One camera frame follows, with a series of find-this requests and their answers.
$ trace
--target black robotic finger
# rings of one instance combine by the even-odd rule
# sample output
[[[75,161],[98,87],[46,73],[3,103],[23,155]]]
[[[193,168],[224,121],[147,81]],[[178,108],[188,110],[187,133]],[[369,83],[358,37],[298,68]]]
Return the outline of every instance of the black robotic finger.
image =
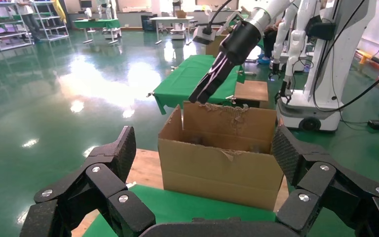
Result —
[[[205,104],[223,84],[234,66],[235,65],[228,60],[225,54],[220,52],[210,70],[189,96],[189,101],[192,103],[198,101],[201,104]]]

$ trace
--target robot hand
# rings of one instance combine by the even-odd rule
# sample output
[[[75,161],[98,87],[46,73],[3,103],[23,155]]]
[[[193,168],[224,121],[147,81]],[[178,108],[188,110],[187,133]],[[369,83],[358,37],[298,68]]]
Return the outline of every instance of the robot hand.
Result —
[[[279,60],[271,59],[270,67],[272,70],[268,74],[268,79],[273,79],[274,76],[278,76],[278,79],[281,78],[281,72],[280,72],[280,63]]]
[[[258,0],[258,7],[253,9],[248,18],[239,21],[221,42],[217,59],[192,92],[189,101],[206,103],[226,80],[232,68],[245,62],[249,53],[261,40],[265,27],[293,1]]]

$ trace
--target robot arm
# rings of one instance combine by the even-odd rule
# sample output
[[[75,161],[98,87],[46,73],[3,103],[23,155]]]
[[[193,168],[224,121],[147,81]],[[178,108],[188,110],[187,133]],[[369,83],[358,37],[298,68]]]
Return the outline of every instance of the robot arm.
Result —
[[[295,0],[259,0],[248,18],[239,21],[220,44],[220,53],[207,74],[201,79],[189,97],[206,103],[226,80],[233,67],[245,62],[249,53],[258,44],[261,35],[271,20],[281,14]]]
[[[279,74],[279,66],[280,66],[280,57],[283,49],[283,44],[290,30],[290,26],[297,14],[298,6],[300,5],[301,0],[295,0],[293,4],[291,4],[287,10],[285,11],[285,16],[283,21],[278,26],[277,39],[274,44],[274,50],[272,51],[272,72],[269,74],[269,77],[273,75]]]
[[[275,95],[277,101],[280,97],[287,97],[287,103],[291,100],[291,80],[293,79],[293,67],[299,61],[300,54],[302,53],[306,44],[306,26],[310,18],[314,17],[317,8],[318,0],[302,0],[297,12],[297,25],[296,29],[291,33],[290,49],[288,50],[288,61],[285,70],[284,81],[281,85],[280,91]]]

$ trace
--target wooden plank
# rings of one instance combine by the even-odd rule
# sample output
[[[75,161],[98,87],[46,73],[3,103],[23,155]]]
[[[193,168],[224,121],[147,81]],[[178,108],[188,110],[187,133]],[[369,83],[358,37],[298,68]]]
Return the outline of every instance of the wooden plank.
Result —
[[[151,186],[157,189],[163,189],[162,171],[160,169],[159,153],[137,149],[136,157],[131,166],[127,178],[128,183],[137,182],[137,184]],[[274,212],[276,212],[288,197],[287,181],[284,177],[281,184],[280,192],[277,196]],[[81,237],[98,216],[98,210],[94,210],[82,220],[80,225],[72,231],[73,237]]]
[[[268,84],[265,81],[246,80],[237,83],[234,97],[241,100],[268,102]]]

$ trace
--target wooden table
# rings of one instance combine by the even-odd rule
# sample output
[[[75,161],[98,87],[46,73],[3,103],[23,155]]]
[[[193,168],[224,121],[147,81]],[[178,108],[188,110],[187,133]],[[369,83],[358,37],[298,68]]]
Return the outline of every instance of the wooden table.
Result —
[[[159,153],[137,149],[136,157],[131,166],[127,183],[137,182],[138,184],[151,186],[157,189],[163,189],[162,171],[160,169]],[[278,193],[277,202],[275,203],[274,212],[276,212],[288,197],[287,181],[284,177]],[[81,237],[95,218],[99,215],[98,210],[94,210],[82,220],[80,225],[72,231],[73,237]]]
[[[162,24],[187,23],[188,39],[189,39],[190,38],[190,20],[192,20],[193,18],[194,18],[193,16],[187,16],[186,18],[178,18],[178,17],[173,17],[173,16],[150,18],[149,20],[156,22],[157,42],[155,44],[160,44],[162,42],[159,39],[159,23],[162,23]]]

